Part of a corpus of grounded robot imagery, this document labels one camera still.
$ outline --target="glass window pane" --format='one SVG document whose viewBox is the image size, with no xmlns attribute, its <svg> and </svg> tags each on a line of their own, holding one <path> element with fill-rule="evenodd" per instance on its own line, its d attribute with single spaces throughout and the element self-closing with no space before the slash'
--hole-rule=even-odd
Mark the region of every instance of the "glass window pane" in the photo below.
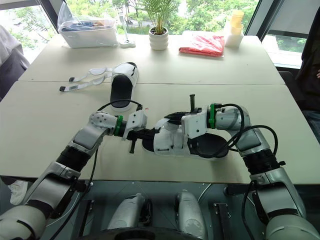
<svg viewBox="0 0 320 240">
<path fill-rule="evenodd" d="M 300 37 L 267 34 L 262 44 L 274 64 L 299 69 L 306 40 Z"/>
<path fill-rule="evenodd" d="M 259 0 L 173 0 L 175 11 L 164 24 L 169 34 L 180 35 L 185 30 L 218 32 L 225 26 L 227 16 L 234 9 L 244 11 L 243 31 L 245 32 Z M 124 30 L 118 13 L 127 21 L 127 31 L 132 34 L 148 34 L 153 26 L 141 0 L 67 0 L 71 12 L 77 16 L 87 15 L 116 18 L 117 30 Z"/>
<path fill-rule="evenodd" d="M 21 42 L 30 63 L 57 33 L 40 5 L 1 10 L 0 23 Z"/>
</svg>

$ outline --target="cable connector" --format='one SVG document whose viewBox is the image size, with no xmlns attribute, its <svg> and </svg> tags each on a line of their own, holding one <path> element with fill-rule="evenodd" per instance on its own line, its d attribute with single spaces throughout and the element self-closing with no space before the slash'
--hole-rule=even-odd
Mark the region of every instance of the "cable connector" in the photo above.
<svg viewBox="0 0 320 240">
<path fill-rule="evenodd" d="M 138 104 L 138 106 L 136 107 L 136 111 L 142 110 L 142 105 Z"/>
<path fill-rule="evenodd" d="M 215 103 L 214 104 L 214 108 L 215 109 L 221 109 L 222 108 L 222 104 L 221 103 Z"/>
</svg>

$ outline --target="white container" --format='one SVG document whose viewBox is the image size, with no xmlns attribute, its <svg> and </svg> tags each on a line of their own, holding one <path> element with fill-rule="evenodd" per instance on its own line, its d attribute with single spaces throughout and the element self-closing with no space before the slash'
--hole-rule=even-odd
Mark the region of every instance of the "white container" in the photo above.
<svg viewBox="0 0 320 240">
<path fill-rule="evenodd" d="M 169 31 L 168 29 L 165 29 L 165 34 L 161 34 L 161 35 L 155 35 L 153 33 L 151 33 L 151 30 L 154 27 L 150 28 L 149 30 L 149 40 L 150 40 L 150 47 L 153 50 L 156 51 L 161 51 L 161 50 L 165 50 L 168 47 L 169 44 Z"/>
<path fill-rule="evenodd" d="M 242 38 L 244 37 L 243 25 L 233 34 L 232 26 L 229 22 L 226 22 L 224 26 L 224 46 L 227 48 L 239 48 Z"/>
<path fill-rule="evenodd" d="M 64 22 L 59 33 L 73 49 L 89 47 L 111 47 L 118 44 L 116 25 L 96 27 L 94 30 L 61 31 L 63 27 L 73 24 Z"/>
<path fill-rule="evenodd" d="M 239 48 L 243 37 L 243 32 L 240 35 L 226 35 L 224 36 L 224 46 L 227 48 Z"/>
</svg>

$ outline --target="green leaves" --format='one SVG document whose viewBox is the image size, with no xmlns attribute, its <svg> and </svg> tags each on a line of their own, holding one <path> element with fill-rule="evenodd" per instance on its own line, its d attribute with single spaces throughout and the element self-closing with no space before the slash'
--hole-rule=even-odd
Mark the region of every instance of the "green leaves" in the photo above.
<svg viewBox="0 0 320 240">
<path fill-rule="evenodd" d="M 164 22 L 177 9 L 174 0 L 142 0 L 142 4 L 151 21 L 155 24 L 155 34 L 163 34 Z"/>
</svg>

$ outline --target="yellow lid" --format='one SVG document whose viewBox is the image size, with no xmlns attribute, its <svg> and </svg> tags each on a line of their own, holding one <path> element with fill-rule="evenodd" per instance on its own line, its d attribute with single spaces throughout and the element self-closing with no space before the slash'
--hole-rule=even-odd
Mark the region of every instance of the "yellow lid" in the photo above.
<svg viewBox="0 0 320 240">
<path fill-rule="evenodd" d="M 232 11 L 232 16 L 242 18 L 244 15 L 245 15 L 245 13 L 241 10 L 233 10 Z"/>
</svg>

